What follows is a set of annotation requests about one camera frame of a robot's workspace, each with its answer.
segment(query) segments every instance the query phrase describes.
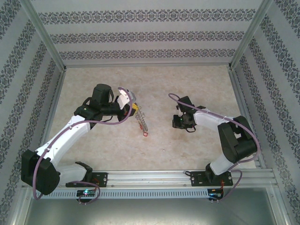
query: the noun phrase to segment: marble floor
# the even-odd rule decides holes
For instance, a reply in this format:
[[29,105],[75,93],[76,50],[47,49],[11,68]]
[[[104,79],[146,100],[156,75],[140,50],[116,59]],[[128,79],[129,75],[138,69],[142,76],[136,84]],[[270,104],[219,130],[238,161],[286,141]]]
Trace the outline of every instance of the marble floor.
[[[50,137],[98,83],[110,85],[115,96],[120,86],[135,93],[149,136],[143,136],[134,117],[116,126],[98,124],[74,144],[61,165],[82,161],[94,170],[204,169],[221,153],[218,133],[201,126],[191,134],[172,128],[178,112],[168,93],[188,95],[194,105],[222,115],[240,114],[226,66],[68,68]],[[255,168],[255,164],[240,168]]]

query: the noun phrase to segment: wallpaper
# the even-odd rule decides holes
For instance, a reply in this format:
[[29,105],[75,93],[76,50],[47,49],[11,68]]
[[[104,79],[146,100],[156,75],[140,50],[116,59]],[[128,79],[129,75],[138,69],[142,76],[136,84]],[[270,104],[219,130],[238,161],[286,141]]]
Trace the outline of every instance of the wallpaper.
[[0,1],[0,225],[20,188],[21,154],[42,141],[60,72],[17,0]]
[[33,0],[67,66],[229,63],[261,0]]
[[300,7],[275,0],[235,68],[292,224],[300,224]]

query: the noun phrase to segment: enclosure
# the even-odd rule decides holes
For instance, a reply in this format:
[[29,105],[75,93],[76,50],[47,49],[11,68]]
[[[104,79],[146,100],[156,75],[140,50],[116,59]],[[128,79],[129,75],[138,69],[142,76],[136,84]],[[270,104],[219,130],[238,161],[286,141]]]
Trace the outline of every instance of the enclosure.
[[[1,224],[300,224],[299,0],[0,4]],[[135,94],[147,135],[135,116],[96,125],[60,165],[107,173],[100,199],[78,206],[82,188],[59,186],[35,201],[21,155],[55,136],[98,83]],[[185,174],[220,155],[218,133],[174,129],[169,93],[242,115],[257,136],[262,153],[237,166],[243,177],[224,202],[210,204],[210,188]]]

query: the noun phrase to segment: floor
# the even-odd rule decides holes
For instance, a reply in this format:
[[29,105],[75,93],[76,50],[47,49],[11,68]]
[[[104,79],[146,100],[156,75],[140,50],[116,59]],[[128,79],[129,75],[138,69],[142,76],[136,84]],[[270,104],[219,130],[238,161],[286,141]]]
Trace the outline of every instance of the floor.
[[168,93],[188,95],[193,104],[222,115],[240,115],[226,66],[68,68],[50,137],[98,83],[110,85],[115,96],[120,86],[135,93],[149,135],[143,136],[135,117],[116,126],[96,125],[65,154],[61,165],[82,161],[94,170],[204,169],[221,153],[218,133],[201,126],[192,134],[172,128],[178,112]]

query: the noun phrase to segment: patterned wallpaper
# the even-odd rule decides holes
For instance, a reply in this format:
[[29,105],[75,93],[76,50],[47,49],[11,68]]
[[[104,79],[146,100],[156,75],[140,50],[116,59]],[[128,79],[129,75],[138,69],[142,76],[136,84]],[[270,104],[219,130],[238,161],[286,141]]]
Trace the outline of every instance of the patterned wallpaper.
[[0,1],[0,225],[20,188],[21,154],[42,141],[60,71],[17,0]]
[[262,0],[33,0],[64,63],[229,63]]
[[275,0],[235,68],[292,224],[300,224],[300,7]]

